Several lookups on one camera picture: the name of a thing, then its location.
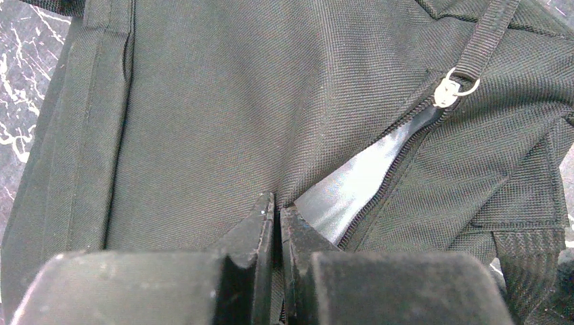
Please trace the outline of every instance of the zipper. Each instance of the zipper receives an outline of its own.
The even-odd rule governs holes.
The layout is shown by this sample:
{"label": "zipper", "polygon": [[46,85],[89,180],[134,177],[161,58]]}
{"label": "zipper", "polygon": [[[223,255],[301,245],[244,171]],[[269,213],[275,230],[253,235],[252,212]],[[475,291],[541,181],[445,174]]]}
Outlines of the zipper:
{"label": "zipper", "polygon": [[437,118],[433,123],[417,130],[413,136],[411,136],[405,145],[401,148],[398,155],[395,157],[393,163],[389,167],[387,174],[385,174],[382,183],[375,193],[375,195],[369,200],[369,202],[358,212],[356,216],[354,216],[353,220],[349,224],[347,230],[343,234],[340,242],[337,244],[337,247],[343,251],[345,251],[351,241],[351,238],[357,231],[357,227],[365,219],[365,216],[369,214],[372,209],[387,195],[388,188],[390,186],[391,180],[394,178],[398,166],[402,163],[406,154],[410,151],[412,146],[427,132],[438,127],[442,124],[451,114],[452,112],[458,107],[460,103],[460,97],[464,97],[467,95],[472,94],[480,85],[480,79],[477,79],[471,89],[468,91],[460,92],[461,84],[458,81],[462,79],[455,77],[455,80],[451,80],[451,75],[453,74],[456,68],[452,68],[446,75],[446,77],[441,81],[439,86],[435,89],[435,93],[432,96],[426,98],[423,102],[418,104],[415,108],[410,110],[405,116],[401,117],[397,122],[393,123],[389,128],[387,128],[374,142],[382,139],[383,137],[387,136],[400,126],[408,123],[411,121],[418,113],[430,108],[431,106],[435,106],[438,109],[442,109],[442,114],[439,118]]}

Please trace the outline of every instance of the black fabric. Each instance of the black fabric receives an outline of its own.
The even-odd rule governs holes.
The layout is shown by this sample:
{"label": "black fabric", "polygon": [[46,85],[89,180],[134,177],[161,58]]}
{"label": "black fabric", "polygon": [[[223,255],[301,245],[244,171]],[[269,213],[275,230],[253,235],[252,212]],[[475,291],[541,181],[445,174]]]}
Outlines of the black fabric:
{"label": "black fabric", "polygon": [[516,323],[523,324],[554,285],[558,255],[565,248],[564,231],[494,232],[493,236],[505,275],[507,305]]}
{"label": "black fabric", "polygon": [[455,75],[476,81],[502,40],[521,0],[492,0],[464,48]]}
{"label": "black fabric", "polygon": [[[61,250],[204,248],[258,193],[289,205],[432,94],[487,5],[88,1],[3,241],[7,319]],[[542,162],[563,157],[569,131],[543,145],[552,158],[527,158],[570,127],[573,51],[573,35],[523,1],[481,86],[407,154],[350,246],[489,263],[494,231],[561,228],[560,183]],[[554,185],[512,188],[529,177]]]}
{"label": "black fabric", "polygon": [[[21,279],[2,282],[8,320],[42,263],[58,252],[104,247],[131,78],[130,12],[130,1],[90,1],[85,19],[71,28],[66,68],[55,76],[58,99],[45,103],[50,125],[39,134],[41,152],[26,167],[30,180],[18,190],[22,198],[3,238],[2,278]],[[34,234],[25,235],[28,227]]]}
{"label": "black fabric", "polygon": [[63,16],[81,17],[86,0],[22,0]]}

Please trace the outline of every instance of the stitching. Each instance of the stitching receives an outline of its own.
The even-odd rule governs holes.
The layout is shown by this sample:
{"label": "stitching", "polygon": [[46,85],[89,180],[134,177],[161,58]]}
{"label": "stitching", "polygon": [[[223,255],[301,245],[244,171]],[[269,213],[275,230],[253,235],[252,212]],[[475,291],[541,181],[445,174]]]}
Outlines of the stitching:
{"label": "stitching", "polygon": [[103,42],[104,42],[104,36],[106,35],[109,27],[110,27],[110,16],[112,13],[112,2],[113,0],[109,0],[109,10],[107,13],[107,22],[106,22],[106,27],[104,28],[104,31],[102,32],[102,35],[99,39],[99,41],[97,42],[97,49],[96,49],[96,53],[95,53],[95,57],[94,57],[94,66],[92,66],[92,71],[91,71],[91,81],[90,81],[90,86],[89,86],[89,90],[88,90],[88,100],[86,103],[86,107],[84,110],[84,121],[83,121],[83,125],[82,125],[82,136],[80,138],[80,144],[78,147],[78,161],[76,163],[75,166],[75,170],[74,170],[74,189],[72,191],[72,204],[70,204],[70,210],[69,210],[69,218],[68,218],[68,233],[66,234],[66,250],[70,251],[71,250],[71,234],[73,231],[73,225],[74,225],[74,214],[73,211],[76,208],[77,205],[77,190],[78,190],[78,184],[80,182],[80,163],[84,158],[83,155],[83,151],[82,149],[85,147],[86,143],[85,143],[85,138],[86,138],[86,132],[87,132],[87,125],[88,125],[88,121],[89,121],[89,115],[90,115],[90,107],[92,107],[93,105],[93,96],[94,96],[94,88],[95,88],[95,84],[96,81],[98,80],[98,76],[99,73],[98,71],[100,70],[100,64],[102,63],[102,46],[103,46]]}
{"label": "stitching", "polygon": [[[444,14],[444,13],[439,13],[439,12],[432,12],[431,10],[427,10],[427,8],[425,8],[425,6],[423,6],[421,4],[420,0],[416,0],[416,3],[428,14],[429,17],[431,17],[433,20],[440,20],[442,18],[455,18],[458,19],[460,21],[463,22],[474,22],[477,23],[479,21],[479,17],[474,17],[474,16],[456,16],[453,14]],[[557,33],[557,32],[553,32],[551,30],[544,30],[541,28],[536,28],[535,26],[532,25],[523,25],[523,24],[519,24],[517,22],[511,22],[508,26],[508,29],[512,29],[512,30],[521,30],[521,31],[525,31],[528,33],[533,33],[533,34],[537,34],[537,35],[543,35],[546,37],[551,37],[551,38],[558,38],[558,39],[564,39],[567,41],[574,41],[574,38],[572,38],[570,35],[566,35],[566,34],[561,34],[561,33]]]}
{"label": "stitching", "polygon": [[365,241],[366,241],[367,238],[369,237],[368,234],[371,232],[371,229],[373,228],[373,225],[374,225],[375,222],[377,221],[376,216],[381,212],[381,210],[383,210],[383,208],[385,208],[385,207],[387,207],[387,206],[389,205],[389,203],[391,202],[391,200],[389,200],[389,198],[390,198],[394,193],[396,193],[396,191],[397,191],[398,188],[400,188],[400,187],[404,184],[405,175],[407,175],[407,174],[411,171],[412,167],[414,166],[414,165],[413,165],[413,162],[415,161],[415,159],[414,159],[415,156],[416,156],[417,153],[423,148],[423,145],[426,143],[427,136],[428,136],[429,134],[431,134],[431,132],[433,132],[433,131],[429,131],[429,132],[427,132],[425,135],[422,136],[422,139],[420,140],[421,143],[420,143],[419,147],[413,152],[413,157],[407,162],[405,171],[402,172],[402,173],[399,175],[398,182],[395,184],[395,186],[393,186],[393,189],[391,190],[391,192],[389,193],[389,195],[387,196],[387,198],[384,200],[384,203],[380,206],[380,208],[379,208],[379,209],[376,209],[376,213],[373,213],[373,214],[372,214],[372,215],[375,216],[375,217],[373,218],[373,220],[370,222],[369,226],[367,227],[367,229],[366,229],[366,231],[365,231],[365,235],[364,235],[363,238],[361,239],[361,242],[359,243],[359,245],[357,246],[357,248],[364,245]]}

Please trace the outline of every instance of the black marble countertop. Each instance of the black marble countertop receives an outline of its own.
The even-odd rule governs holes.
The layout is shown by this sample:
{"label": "black marble countertop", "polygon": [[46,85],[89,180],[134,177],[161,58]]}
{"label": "black marble countertop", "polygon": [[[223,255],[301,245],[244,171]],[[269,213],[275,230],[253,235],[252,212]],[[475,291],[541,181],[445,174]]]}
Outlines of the black marble countertop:
{"label": "black marble countertop", "polygon": [[[574,28],[573,0],[538,0]],[[4,233],[30,147],[44,93],[70,25],[67,17],[16,0],[0,0],[0,238]],[[574,247],[574,147],[562,162]],[[574,250],[569,252],[574,258]]]}

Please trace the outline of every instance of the metal zipper slider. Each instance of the metal zipper slider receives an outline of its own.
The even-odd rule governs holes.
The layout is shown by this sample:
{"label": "metal zipper slider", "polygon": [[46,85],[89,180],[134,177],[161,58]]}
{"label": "metal zipper slider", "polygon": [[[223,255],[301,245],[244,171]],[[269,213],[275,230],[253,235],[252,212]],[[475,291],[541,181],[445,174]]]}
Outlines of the metal zipper slider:
{"label": "metal zipper slider", "polygon": [[441,81],[441,84],[435,89],[435,106],[440,108],[447,108],[454,104],[459,97],[470,95],[474,93],[475,90],[481,84],[481,80],[477,81],[472,86],[469,91],[464,91],[462,93],[458,92],[460,90],[460,84],[456,81],[450,80],[451,74],[454,72],[456,67],[452,68],[447,76]]}

